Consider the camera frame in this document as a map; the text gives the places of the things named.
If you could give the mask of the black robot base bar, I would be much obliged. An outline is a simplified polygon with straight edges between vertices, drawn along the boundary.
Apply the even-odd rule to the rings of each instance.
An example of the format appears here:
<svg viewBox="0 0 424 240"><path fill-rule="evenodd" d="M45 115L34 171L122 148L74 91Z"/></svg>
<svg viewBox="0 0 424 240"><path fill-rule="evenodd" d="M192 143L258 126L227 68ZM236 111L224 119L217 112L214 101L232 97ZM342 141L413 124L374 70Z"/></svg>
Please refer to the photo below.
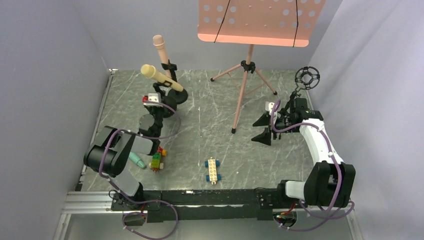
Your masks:
<svg viewBox="0 0 424 240"><path fill-rule="evenodd" d="M279 188L145 190L148 203L134 204L110 191L111 210L145 211L148 223L173 220L256 219L271 221L273 215L296 205Z"/></svg>

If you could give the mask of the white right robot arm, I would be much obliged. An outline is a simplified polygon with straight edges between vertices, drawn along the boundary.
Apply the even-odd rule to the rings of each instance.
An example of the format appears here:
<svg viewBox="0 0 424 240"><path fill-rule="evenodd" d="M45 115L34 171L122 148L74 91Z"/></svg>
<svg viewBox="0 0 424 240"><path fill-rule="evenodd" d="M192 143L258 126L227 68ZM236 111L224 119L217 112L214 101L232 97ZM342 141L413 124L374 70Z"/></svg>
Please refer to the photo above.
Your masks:
<svg viewBox="0 0 424 240"><path fill-rule="evenodd" d="M262 116L253 123L263 126L253 142L270 146L282 133L300 133L313 161L305 181L282 180L278 192L284 199L301 200L307 205L345 208L350 200L356 170L346 164L335 150L325 129L324 118L318 110L308 108L301 97L290 99L280 108L280 101L267 101Z"/></svg>

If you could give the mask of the pink toy microphone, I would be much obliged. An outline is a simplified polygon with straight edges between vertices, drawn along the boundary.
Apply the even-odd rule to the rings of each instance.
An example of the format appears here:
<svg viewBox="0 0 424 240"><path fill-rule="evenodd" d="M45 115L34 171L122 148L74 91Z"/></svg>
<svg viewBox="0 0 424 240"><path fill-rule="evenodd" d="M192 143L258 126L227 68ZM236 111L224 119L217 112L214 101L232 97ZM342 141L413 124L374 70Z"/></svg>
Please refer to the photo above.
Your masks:
<svg viewBox="0 0 424 240"><path fill-rule="evenodd" d="M169 78L172 78L171 72L169 68L167 67L167 65L169 64L169 58L168 58L168 53L166 50L166 44L165 44L164 38L160 34L157 34L153 36L152 41L153 41L153 45L157 49L162 68L165 70L165 74Z"/></svg>

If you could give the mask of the yellow toy microphone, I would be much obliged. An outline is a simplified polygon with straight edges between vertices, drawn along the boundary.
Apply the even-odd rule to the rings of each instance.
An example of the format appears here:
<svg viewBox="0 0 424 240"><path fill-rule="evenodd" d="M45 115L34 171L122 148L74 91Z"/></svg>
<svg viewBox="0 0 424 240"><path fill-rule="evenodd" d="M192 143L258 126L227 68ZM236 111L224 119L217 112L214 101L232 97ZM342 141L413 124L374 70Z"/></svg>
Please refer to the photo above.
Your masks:
<svg viewBox="0 0 424 240"><path fill-rule="evenodd" d="M171 78L158 71L153 65L144 64L140 68L140 72L148 79L153 79L158 83L164 84L166 87L172 88L177 85Z"/></svg>

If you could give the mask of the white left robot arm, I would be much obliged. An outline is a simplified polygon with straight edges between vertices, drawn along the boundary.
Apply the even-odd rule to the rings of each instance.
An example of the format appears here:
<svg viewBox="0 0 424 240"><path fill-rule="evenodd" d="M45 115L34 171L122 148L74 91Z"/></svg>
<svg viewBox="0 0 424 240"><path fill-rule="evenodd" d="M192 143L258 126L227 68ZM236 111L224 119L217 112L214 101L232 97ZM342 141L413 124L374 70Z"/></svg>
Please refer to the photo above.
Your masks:
<svg viewBox="0 0 424 240"><path fill-rule="evenodd" d="M131 203L145 201L143 185L127 168L131 152L152 156L160 148L163 120L176 113L170 96L150 93L142 99L148 113L140 119L138 132L105 126L86 151L83 162Z"/></svg>

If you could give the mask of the black round-base mic stand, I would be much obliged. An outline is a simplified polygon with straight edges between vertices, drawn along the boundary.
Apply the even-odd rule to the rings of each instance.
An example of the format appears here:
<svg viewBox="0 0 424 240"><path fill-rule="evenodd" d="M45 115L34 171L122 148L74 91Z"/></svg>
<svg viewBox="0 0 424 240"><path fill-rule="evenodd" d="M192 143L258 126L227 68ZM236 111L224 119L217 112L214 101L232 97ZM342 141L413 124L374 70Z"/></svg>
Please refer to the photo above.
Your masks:
<svg viewBox="0 0 424 240"><path fill-rule="evenodd" d="M173 98L177 105L186 102L189 95L188 92L177 82L177 65L171 63L170 60L168 60L168 62L166 63L161 63L161 66L164 70L170 72L170 78L176 83L176 85L174 84L172 88L168 91L167 96Z"/></svg>

